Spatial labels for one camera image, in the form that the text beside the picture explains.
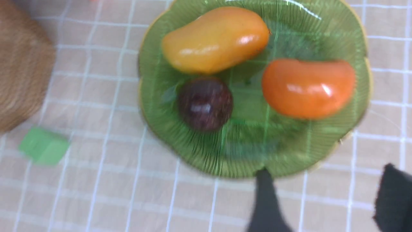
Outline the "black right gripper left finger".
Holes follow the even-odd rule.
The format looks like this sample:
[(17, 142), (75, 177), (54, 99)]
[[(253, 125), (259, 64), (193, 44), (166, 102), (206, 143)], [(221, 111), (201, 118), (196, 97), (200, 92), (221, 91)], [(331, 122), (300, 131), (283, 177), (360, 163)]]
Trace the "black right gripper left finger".
[(284, 219), (271, 174), (256, 172), (256, 201), (247, 232), (291, 232)]

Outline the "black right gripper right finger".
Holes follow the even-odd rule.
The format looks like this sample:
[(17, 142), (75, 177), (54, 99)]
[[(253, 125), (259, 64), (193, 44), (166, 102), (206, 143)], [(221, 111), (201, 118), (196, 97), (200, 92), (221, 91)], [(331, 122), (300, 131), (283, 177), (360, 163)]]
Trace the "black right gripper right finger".
[(393, 164), (384, 166), (373, 219), (381, 232), (412, 230), (412, 176)]

